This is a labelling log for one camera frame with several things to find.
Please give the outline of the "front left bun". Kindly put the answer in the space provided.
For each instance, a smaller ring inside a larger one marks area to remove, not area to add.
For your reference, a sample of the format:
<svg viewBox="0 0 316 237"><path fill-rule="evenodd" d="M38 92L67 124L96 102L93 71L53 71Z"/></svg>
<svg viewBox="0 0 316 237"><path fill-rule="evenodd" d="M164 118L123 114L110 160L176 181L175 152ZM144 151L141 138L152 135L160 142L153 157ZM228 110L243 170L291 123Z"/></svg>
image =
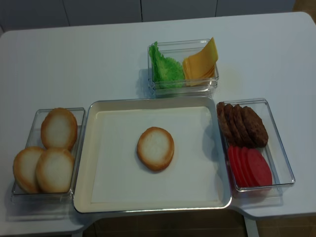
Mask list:
<svg viewBox="0 0 316 237"><path fill-rule="evenodd" d="M13 175L17 185L26 193L40 193L35 170L37 162L44 152L38 146L31 146L21 150L13 162Z"/></svg>

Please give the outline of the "red tomato slice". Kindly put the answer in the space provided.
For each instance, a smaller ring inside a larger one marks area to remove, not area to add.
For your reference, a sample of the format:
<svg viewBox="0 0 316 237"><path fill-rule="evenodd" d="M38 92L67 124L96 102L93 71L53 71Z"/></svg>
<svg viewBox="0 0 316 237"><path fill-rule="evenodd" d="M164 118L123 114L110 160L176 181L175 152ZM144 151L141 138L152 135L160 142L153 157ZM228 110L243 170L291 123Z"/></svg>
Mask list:
<svg viewBox="0 0 316 237"><path fill-rule="evenodd" d="M240 155L241 168L242 168L243 174L245 176L247 186L248 187L255 187L256 183L253 180L252 174L250 172L250 168L248 167L247 152L248 152L248 148L242 147L241 155Z"/></svg>
<svg viewBox="0 0 316 237"><path fill-rule="evenodd" d="M246 154L246 167L249 170L253 186L272 185L272 173L264 157L256 149L249 149Z"/></svg>
<svg viewBox="0 0 316 237"><path fill-rule="evenodd" d="M240 174L240 180L241 180L241 184L239 185L240 187L248 187L247 186L247 182L245 179L245 176L243 174L242 168L241 168L241 162L240 162L240 155L241 155L241 148L240 147L234 147L234 153L235 153L235 161L237 163L237 170Z"/></svg>
<svg viewBox="0 0 316 237"><path fill-rule="evenodd" d="M229 146L228 148L228 157L229 157L229 162L230 162L230 166L233 172L233 175L235 177L235 181L236 184L242 188L245 187L246 182L242 176L242 173L239 169L239 164L237 162L237 157L236 157L237 153L236 153L236 147L234 146Z"/></svg>

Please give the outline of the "bun on tray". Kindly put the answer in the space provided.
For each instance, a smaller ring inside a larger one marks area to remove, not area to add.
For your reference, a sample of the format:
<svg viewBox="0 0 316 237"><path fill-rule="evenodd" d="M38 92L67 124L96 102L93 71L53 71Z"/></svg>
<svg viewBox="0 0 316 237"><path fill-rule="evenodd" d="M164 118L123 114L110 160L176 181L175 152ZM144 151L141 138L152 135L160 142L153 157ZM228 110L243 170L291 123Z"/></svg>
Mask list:
<svg viewBox="0 0 316 237"><path fill-rule="evenodd" d="M165 129L150 127L141 134L136 152L138 159L149 170L161 172L170 165L173 159L174 140Z"/></svg>

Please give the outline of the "yellow cheese slice stack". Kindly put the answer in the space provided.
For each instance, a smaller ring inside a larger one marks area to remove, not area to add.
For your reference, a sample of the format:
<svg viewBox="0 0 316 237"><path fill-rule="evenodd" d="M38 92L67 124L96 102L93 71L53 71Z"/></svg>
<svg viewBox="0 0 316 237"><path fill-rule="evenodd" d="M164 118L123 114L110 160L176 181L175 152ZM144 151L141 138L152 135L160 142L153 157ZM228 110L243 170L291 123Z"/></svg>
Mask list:
<svg viewBox="0 0 316 237"><path fill-rule="evenodd" d="M214 38L198 53L183 60L182 66L187 86L203 84L205 79L215 75L218 52Z"/></svg>

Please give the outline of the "rightmost red tomato slice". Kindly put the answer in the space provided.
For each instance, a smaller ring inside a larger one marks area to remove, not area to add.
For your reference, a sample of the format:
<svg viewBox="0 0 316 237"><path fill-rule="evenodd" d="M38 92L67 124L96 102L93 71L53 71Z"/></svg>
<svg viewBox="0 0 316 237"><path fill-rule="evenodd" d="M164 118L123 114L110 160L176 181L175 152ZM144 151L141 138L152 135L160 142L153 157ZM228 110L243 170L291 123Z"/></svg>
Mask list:
<svg viewBox="0 0 316 237"><path fill-rule="evenodd" d="M249 170L253 186L272 185L272 173L264 157L256 149L249 149L246 154L246 167Z"/></svg>

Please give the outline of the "leftmost red tomato slice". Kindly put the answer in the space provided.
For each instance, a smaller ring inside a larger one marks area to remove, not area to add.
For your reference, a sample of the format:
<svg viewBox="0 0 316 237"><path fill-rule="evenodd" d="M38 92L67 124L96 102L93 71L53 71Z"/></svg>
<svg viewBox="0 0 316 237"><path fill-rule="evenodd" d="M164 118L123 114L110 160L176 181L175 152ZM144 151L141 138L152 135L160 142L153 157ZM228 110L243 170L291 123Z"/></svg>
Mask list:
<svg viewBox="0 0 316 237"><path fill-rule="evenodd" d="M237 153L236 153L236 147L234 146L229 146L228 148L228 157L229 157L229 162L230 162L230 166L233 172L233 175L235 177L235 181L236 184L242 188L245 187L246 182L242 176L242 173L239 169L239 164L237 162L237 157L236 157Z"/></svg>

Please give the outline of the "leftmost brown meat patty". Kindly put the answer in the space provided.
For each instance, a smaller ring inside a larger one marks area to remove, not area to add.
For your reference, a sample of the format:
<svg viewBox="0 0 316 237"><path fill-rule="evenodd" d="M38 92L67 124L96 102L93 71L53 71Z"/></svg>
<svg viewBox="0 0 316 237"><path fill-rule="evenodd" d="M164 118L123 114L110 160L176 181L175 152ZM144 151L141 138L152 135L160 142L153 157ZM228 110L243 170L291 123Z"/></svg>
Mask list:
<svg viewBox="0 0 316 237"><path fill-rule="evenodd" d="M226 137L227 139L227 142L230 144L230 145L235 145L235 140L233 138L233 135L230 131L230 128L228 126L228 123L227 123L227 120L226 120L226 117L225 117L225 113L224 113L224 107L225 107L225 104L223 102L219 102L216 106L216 111L217 111L217 118L218 118L218 121L219 121L219 125L220 125L220 128L221 128L221 131L223 133L223 135Z"/></svg>

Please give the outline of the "rightmost brown meat patty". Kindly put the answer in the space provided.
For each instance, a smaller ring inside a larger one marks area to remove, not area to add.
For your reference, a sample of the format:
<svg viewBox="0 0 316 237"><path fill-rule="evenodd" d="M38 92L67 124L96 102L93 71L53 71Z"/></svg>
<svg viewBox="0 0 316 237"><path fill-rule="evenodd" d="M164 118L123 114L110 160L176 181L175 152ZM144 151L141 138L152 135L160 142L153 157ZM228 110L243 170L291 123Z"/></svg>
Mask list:
<svg viewBox="0 0 316 237"><path fill-rule="evenodd" d="M245 106L241 109L241 116L248 135L259 148L264 148L268 143L268 133L263 125L262 119L255 111Z"/></svg>

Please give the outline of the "clear lettuce cheese container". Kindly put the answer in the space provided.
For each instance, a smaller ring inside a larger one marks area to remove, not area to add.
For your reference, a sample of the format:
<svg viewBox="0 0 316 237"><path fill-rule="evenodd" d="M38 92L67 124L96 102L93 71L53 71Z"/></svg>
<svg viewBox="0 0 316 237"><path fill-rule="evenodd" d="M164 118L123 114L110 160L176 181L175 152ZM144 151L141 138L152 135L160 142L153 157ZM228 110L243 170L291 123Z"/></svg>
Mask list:
<svg viewBox="0 0 316 237"><path fill-rule="evenodd" d="M165 57L171 57L178 61L181 65L183 60L190 55L194 55L200 52L210 39L198 39L198 40L185 40L185 41L175 41L175 42L158 42L159 51ZM156 85L153 81L154 70L152 67L151 58L149 56L148 47L148 83L149 91L156 98L162 97L175 97L175 96L213 96L219 80L219 73L217 65L215 64L215 75L211 78L205 79L203 84L197 86L187 86L186 80L183 82L181 88L174 89L156 89Z"/></svg>

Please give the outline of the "clear patty tomato container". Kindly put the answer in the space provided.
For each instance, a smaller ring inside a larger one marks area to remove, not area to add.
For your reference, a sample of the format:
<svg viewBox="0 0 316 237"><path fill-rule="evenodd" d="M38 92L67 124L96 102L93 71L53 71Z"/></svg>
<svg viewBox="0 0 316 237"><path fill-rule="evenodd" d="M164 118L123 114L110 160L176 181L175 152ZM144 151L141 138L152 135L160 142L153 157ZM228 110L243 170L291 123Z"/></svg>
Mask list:
<svg viewBox="0 0 316 237"><path fill-rule="evenodd" d="M277 130L270 106L265 99L252 99L252 100L239 100L239 101L226 101L226 104L231 104L233 107L239 104L241 108L248 106L252 108L255 113L262 119L263 125L266 128L269 139L268 143L264 148L259 148L255 144L256 150L258 150L261 155L266 160L270 167L272 173L272 185L270 186L259 186L259 187L245 187L240 188L235 181L233 175L229 157L228 148L230 145L227 142L226 137L223 135L221 128L220 132L222 135L224 150L227 154L227 166L231 172L232 186L235 196L237 197L268 197L268 196L280 196L283 191L295 184L295 178L290 167L283 143L281 141L280 135Z"/></svg>

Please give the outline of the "brown meat patty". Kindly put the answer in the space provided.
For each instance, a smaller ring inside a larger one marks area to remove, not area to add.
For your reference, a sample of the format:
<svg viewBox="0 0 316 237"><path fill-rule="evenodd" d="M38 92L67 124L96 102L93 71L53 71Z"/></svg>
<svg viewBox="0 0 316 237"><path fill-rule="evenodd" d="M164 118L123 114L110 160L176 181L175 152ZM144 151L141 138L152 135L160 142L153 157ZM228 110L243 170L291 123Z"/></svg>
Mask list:
<svg viewBox="0 0 316 237"><path fill-rule="evenodd" d="M224 113L224 107L225 107L225 104L223 102L219 102L216 106L216 111L217 111L217 118L218 118L218 121L219 121L219 125L220 125L220 128L221 128L221 131L223 133L223 135L226 137L227 139L227 142L230 144L230 145L235 145L235 140L233 138L233 135L230 131L230 128L228 126L228 123L227 123L227 120L226 120L226 117L225 117L225 113Z"/></svg>
<svg viewBox="0 0 316 237"><path fill-rule="evenodd" d="M248 147L248 148L255 148L255 144L251 140L250 136L248 135L246 127L243 123L242 116L241 116L241 106L239 104L236 104L233 107L233 116L234 116L235 125L243 140L243 143L244 143L243 146Z"/></svg>
<svg viewBox="0 0 316 237"><path fill-rule="evenodd" d="M225 117L229 126L229 129L234 138L235 144L239 147L244 146L244 141L240 136L240 133L235 125L234 114L233 114L233 106L231 104L226 104L224 107Z"/></svg>
<svg viewBox="0 0 316 237"><path fill-rule="evenodd" d="M241 116L248 135L259 148L264 148L268 143L268 133L263 125L262 119L255 111L245 106L241 109Z"/></svg>

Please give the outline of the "green lettuce pile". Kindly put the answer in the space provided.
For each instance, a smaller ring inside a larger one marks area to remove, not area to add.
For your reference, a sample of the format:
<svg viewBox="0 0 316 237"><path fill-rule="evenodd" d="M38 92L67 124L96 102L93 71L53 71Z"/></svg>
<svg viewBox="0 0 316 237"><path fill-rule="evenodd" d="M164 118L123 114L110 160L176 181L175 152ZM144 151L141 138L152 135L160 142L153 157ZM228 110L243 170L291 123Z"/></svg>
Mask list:
<svg viewBox="0 0 316 237"><path fill-rule="evenodd" d="M175 59L162 55L157 41L149 47L149 56L154 70L153 81L156 89L174 89L183 86L185 77L182 65Z"/></svg>

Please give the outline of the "front right bun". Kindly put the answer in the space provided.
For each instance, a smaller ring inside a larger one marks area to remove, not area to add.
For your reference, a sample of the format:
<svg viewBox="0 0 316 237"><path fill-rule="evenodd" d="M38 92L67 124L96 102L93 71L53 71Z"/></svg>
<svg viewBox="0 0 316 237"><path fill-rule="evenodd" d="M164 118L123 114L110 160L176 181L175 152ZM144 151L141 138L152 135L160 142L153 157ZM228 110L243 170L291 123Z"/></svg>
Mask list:
<svg viewBox="0 0 316 237"><path fill-rule="evenodd" d="M70 189L75 158L63 148L50 148L40 156L35 174L45 193L66 193Z"/></svg>

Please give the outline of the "back bun in container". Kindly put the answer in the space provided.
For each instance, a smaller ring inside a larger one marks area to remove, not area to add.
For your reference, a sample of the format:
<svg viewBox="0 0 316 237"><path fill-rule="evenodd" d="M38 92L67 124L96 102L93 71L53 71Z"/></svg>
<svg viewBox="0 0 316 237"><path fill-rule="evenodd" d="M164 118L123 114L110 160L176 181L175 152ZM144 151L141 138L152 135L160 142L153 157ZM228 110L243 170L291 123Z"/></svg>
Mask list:
<svg viewBox="0 0 316 237"><path fill-rule="evenodd" d="M70 151L78 135L75 116L65 108L51 110L41 124L40 137L45 148L64 148Z"/></svg>

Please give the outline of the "silver metal tray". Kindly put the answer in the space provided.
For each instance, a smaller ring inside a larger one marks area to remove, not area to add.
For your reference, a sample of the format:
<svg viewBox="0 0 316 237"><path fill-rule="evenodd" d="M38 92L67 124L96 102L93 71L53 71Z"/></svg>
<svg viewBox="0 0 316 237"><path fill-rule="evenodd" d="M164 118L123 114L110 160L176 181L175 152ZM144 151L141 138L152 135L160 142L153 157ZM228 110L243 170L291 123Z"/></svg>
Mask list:
<svg viewBox="0 0 316 237"><path fill-rule="evenodd" d="M92 201L95 174L101 147L102 124L100 113L131 110L158 110L172 108L206 107L212 116L212 137L216 147L217 177L223 196L218 201L156 201L156 202L108 202ZM216 115L216 106L210 97L175 97L163 99L113 100L94 102L89 110L83 138L82 153L74 194L74 207L81 213L93 212L149 212L180 211L190 209L220 209L230 205L232 193L225 162L222 140Z"/></svg>

